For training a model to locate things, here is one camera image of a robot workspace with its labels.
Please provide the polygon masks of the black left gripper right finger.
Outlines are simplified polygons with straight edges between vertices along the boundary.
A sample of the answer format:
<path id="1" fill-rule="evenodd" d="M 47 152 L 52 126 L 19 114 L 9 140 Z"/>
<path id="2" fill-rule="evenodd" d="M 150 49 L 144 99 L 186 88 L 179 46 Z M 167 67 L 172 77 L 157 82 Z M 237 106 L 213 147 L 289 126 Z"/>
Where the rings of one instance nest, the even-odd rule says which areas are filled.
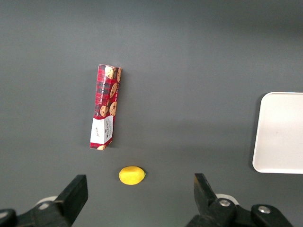
<path id="1" fill-rule="evenodd" d="M 242 208 L 236 199 L 215 194 L 204 174 L 194 176 L 194 196 L 199 214 L 188 227 L 291 227 L 292 224 L 276 207 L 256 204 Z"/>

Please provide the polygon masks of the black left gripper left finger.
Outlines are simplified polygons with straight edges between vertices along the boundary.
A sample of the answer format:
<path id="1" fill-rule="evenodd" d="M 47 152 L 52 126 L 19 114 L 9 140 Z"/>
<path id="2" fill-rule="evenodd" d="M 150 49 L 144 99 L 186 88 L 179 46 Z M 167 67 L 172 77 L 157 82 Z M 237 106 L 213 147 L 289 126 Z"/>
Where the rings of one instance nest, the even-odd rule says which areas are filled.
<path id="1" fill-rule="evenodd" d="M 88 200 L 87 176 L 77 175 L 58 196 L 41 199 L 29 211 L 0 210 L 2 227 L 71 227 Z"/>

